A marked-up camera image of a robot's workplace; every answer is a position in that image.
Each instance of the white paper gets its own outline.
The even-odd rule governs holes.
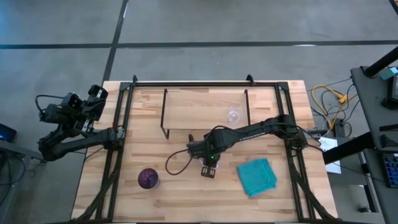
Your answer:
[[[334,147],[337,147],[337,140],[336,139],[330,139],[330,138],[324,138],[321,137],[319,139],[321,142],[320,148],[326,152],[329,149],[333,149]],[[326,165],[326,171],[327,172],[332,172],[335,174],[341,174],[341,167],[340,167],[340,161],[336,161],[334,163]]]

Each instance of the teal towel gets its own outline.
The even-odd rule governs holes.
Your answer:
[[[276,188],[277,178],[268,159],[255,159],[236,168],[245,193],[253,197]]]

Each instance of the wooden table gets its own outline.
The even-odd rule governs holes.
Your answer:
[[[104,83],[109,96],[103,115],[95,124],[96,129],[112,125],[119,84],[120,82]],[[289,88],[297,124],[305,129],[313,128],[304,82],[289,81]],[[243,87],[167,89],[169,92],[184,94],[242,93],[245,90]],[[134,88],[114,222],[297,221],[284,143],[275,136],[267,135],[239,142],[222,153],[214,179],[200,175],[201,164],[198,160],[193,160],[180,175],[168,175],[165,171],[166,158],[171,153],[186,148],[188,134],[193,134],[199,140],[208,130],[173,130],[170,139],[166,140],[160,128],[163,94],[164,89],[159,87]],[[250,87],[248,94],[252,123],[278,115],[273,88]],[[205,101],[192,98],[190,103],[201,105]],[[90,148],[88,154],[98,148],[100,147]],[[303,155],[311,190],[328,212],[337,217],[322,154],[316,149],[307,148]],[[84,163],[72,218],[82,214],[98,193],[105,157],[106,151],[102,150]],[[268,158],[278,178],[277,187],[257,197],[248,198],[239,181],[236,166],[256,158]],[[177,154],[170,160],[169,169],[172,172],[180,170],[188,159],[187,153]],[[139,187],[137,176],[142,169],[149,167],[159,173],[160,185],[155,189],[144,190]],[[304,213],[307,214],[303,192],[300,194]],[[105,200],[103,216],[108,211],[108,200],[109,198]]]

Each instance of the purple ball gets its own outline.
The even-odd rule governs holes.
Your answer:
[[[147,168],[141,171],[138,175],[138,184],[143,189],[151,189],[156,186],[159,181],[159,176],[156,170]]]

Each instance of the gray floor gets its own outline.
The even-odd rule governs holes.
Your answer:
[[[0,44],[111,43],[121,3],[1,1]],[[120,42],[394,40],[397,22],[387,0],[130,0]],[[393,47],[119,49],[110,80],[133,74],[140,80],[242,80],[251,74],[257,80],[305,80],[309,89],[348,78],[351,68],[369,65]],[[86,97],[92,84],[101,84],[108,54],[109,49],[0,50],[0,123],[18,130],[18,145],[37,148],[54,126],[39,122],[34,96],[74,91]],[[345,92],[350,85],[333,87]],[[331,95],[325,102],[336,104]],[[322,126],[321,117],[315,121]],[[360,105],[350,122],[352,136],[368,130]],[[68,220],[82,163],[81,155],[68,154],[39,167],[33,179],[26,175],[13,223]],[[363,203],[361,188],[331,184],[340,218],[380,223],[380,214],[356,211]],[[350,191],[360,196],[347,197]]]

